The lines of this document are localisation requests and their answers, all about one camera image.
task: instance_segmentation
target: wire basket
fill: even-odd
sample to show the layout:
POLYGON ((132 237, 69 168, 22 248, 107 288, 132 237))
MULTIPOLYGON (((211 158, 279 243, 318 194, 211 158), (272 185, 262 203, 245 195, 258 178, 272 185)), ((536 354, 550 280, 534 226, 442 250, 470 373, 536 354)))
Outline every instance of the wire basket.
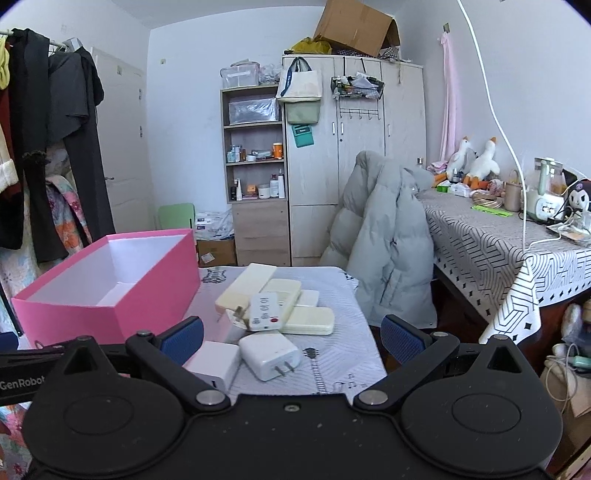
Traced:
POLYGON ((330 89, 333 92, 334 98, 369 98, 372 100, 380 100, 384 93, 384 83, 374 77, 367 77, 367 79, 374 84, 371 88, 358 88, 348 83, 343 83, 343 77, 332 77, 330 81, 330 89))

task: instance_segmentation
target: yellow bag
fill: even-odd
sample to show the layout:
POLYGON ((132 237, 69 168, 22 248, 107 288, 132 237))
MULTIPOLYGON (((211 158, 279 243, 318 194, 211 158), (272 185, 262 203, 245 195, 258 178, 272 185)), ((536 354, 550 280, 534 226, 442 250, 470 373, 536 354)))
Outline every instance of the yellow bag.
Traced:
POLYGON ((318 55, 330 55, 332 48, 327 41, 314 41, 310 37, 306 37, 304 40, 300 40, 296 43, 291 50, 294 54, 302 55, 306 53, 314 53, 318 55))

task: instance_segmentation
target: plush toy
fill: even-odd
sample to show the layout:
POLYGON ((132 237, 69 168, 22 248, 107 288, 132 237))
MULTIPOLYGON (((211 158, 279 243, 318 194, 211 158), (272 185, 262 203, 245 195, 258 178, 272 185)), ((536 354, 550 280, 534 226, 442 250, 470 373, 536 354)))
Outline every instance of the plush toy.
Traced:
POLYGON ((447 170, 445 171, 445 173, 435 175, 434 186, 437 186, 445 179, 451 181, 453 178, 453 171, 461 171, 462 168, 464 168, 464 165, 466 165, 466 155, 468 153, 468 149, 470 149, 471 147, 472 146, 470 145, 468 137, 464 137, 460 142, 460 148, 458 149, 458 151, 455 152, 449 159, 449 162, 447 163, 447 170))
POLYGON ((569 194, 569 205, 573 210, 589 210, 591 206, 591 182, 581 180, 569 194))
POLYGON ((492 173, 498 175, 501 172, 499 164, 493 160, 496 151, 496 137, 492 137, 486 142, 484 153, 478 157, 472 164, 468 175, 464 178, 464 183, 470 185, 472 190, 477 190, 480 182, 492 173))

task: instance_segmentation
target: ceiling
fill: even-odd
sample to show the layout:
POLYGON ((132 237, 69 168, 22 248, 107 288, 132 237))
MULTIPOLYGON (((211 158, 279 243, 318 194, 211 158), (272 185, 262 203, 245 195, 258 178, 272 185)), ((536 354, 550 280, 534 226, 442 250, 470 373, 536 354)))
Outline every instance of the ceiling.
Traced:
MULTIPOLYGON (((374 8, 394 13, 404 0, 365 0, 374 8)), ((191 18, 221 14, 234 10, 262 7, 323 7, 326 0, 112 0, 148 28, 162 27, 191 18)))

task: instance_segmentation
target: pink curtain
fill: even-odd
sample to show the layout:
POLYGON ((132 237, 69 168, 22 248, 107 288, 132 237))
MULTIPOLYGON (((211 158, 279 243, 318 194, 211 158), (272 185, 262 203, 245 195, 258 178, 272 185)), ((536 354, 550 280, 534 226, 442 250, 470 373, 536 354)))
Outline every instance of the pink curtain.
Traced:
POLYGON ((443 33, 441 44, 443 46, 443 77, 446 84, 446 98, 439 156, 440 161, 448 161, 456 152, 457 72, 449 33, 443 33))

